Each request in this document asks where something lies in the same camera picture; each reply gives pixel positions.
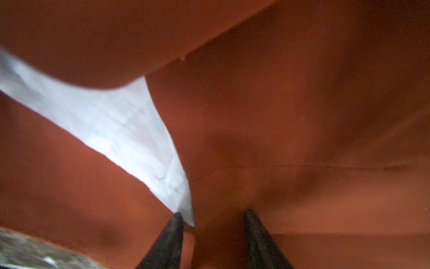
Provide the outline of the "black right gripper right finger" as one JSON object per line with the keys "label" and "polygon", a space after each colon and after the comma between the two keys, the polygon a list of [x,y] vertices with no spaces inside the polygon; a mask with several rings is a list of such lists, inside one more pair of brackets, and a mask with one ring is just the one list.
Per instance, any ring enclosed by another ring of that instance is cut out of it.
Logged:
{"label": "black right gripper right finger", "polygon": [[249,269],[293,269],[255,211],[245,211],[244,224]]}

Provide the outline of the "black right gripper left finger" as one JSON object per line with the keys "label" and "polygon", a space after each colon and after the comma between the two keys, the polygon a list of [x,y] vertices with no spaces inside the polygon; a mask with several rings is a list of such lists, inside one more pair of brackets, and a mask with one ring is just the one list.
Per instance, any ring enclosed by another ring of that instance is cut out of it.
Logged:
{"label": "black right gripper left finger", "polygon": [[136,269],[179,269],[183,237],[183,217],[175,213]]}

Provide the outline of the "rust orange skirt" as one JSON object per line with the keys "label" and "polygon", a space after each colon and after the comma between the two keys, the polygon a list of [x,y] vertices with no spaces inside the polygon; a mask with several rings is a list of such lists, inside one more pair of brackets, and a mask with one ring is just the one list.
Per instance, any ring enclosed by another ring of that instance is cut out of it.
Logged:
{"label": "rust orange skirt", "polygon": [[2,1],[1,48],[97,93],[144,77],[188,178],[185,269],[430,265],[428,1]]}

